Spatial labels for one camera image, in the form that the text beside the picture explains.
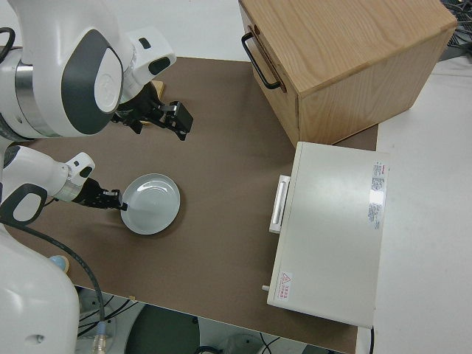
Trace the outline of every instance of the warning label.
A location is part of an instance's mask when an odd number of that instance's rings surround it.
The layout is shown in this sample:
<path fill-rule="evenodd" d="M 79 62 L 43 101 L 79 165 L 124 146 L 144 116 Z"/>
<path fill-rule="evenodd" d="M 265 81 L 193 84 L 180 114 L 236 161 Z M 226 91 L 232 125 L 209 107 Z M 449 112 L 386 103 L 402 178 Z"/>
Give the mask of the warning label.
<path fill-rule="evenodd" d="M 369 212 L 367 216 L 369 218 L 369 224 L 376 230 L 380 229 L 382 221 L 382 212 L 384 210 L 385 203 L 385 191 L 386 191 L 386 172 L 387 166 L 382 162 L 374 164 L 372 170 L 372 184 L 370 187 L 369 196 Z"/>
<path fill-rule="evenodd" d="M 279 275 L 279 290 L 277 292 L 277 299 L 287 301 L 290 296 L 290 287 L 292 283 L 292 273 L 281 271 Z"/>

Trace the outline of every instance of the wooden cabinet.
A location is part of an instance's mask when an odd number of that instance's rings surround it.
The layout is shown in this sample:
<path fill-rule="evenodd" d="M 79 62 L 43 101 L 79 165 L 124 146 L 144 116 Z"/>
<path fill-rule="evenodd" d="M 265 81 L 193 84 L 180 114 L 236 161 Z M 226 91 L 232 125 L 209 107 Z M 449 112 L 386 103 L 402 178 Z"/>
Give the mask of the wooden cabinet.
<path fill-rule="evenodd" d="M 243 45 L 291 142 L 334 144 L 410 108 L 456 26 L 439 0 L 240 0 Z"/>

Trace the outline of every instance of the white plate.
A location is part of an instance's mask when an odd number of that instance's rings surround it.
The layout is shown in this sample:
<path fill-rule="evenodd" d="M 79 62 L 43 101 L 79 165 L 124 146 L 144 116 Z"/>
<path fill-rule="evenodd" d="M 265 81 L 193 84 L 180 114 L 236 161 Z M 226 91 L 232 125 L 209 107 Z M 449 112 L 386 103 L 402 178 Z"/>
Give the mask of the white plate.
<path fill-rule="evenodd" d="M 123 193 L 128 205 L 121 219 L 133 232 L 156 234 L 168 227 L 180 208 L 180 193 L 172 179 L 158 173 L 144 175 L 133 181 Z"/>

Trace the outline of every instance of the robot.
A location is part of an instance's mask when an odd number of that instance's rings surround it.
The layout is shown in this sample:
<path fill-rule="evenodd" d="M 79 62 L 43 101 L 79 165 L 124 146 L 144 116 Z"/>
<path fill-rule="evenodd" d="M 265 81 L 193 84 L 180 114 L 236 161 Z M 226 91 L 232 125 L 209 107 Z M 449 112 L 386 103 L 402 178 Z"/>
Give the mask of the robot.
<path fill-rule="evenodd" d="M 141 121 L 148 121 L 184 140 L 191 115 L 180 102 L 162 103 L 150 83 L 176 61 L 172 49 L 152 27 L 120 31 L 101 0 L 8 3 L 24 46 L 13 46 L 12 29 L 0 29 L 10 36 L 0 47 L 0 220 L 33 222 L 47 196 L 126 210 L 119 190 L 105 190 L 89 177 L 94 163 L 85 153 L 62 163 L 28 147 L 9 146 L 88 136 L 109 122 L 139 133 Z M 73 284 L 2 224 L 0 280 L 0 353 L 74 352 L 79 302 Z M 99 329 L 93 353 L 105 352 L 103 333 Z"/>

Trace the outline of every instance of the brown table surface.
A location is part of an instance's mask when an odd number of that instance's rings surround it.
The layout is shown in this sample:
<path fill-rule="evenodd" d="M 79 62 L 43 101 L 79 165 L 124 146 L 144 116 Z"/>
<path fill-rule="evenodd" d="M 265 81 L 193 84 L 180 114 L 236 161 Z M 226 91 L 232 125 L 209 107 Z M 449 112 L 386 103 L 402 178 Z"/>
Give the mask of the brown table surface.
<path fill-rule="evenodd" d="M 266 304 L 277 235 L 268 225 L 280 174 L 290 174 L 295 149 L 256 84 L 250 63 L 179 58 L 158 77 L 163 100 L 180 100 L 194 116 L 192 132 L 145 126 L 141 135 L 110 123 L 102 133 L 29 144 L 57 161 L 87 152 L 92 178 L 121 189 L 147 173 L 171 177 L 181 193 L 174 222 L 157 235 L 129 231 L 116 210 L 74 203 L 48 206 L 32 227 L 73 248 L 102 290 L 208 319 L 346 353 L 357 328 Z M 340 145 L 375 149 L 376 128 Z M 12 231 L 50 256 L 57 249 Z M 69 276 L 91 287 L 79 265 Z"/>

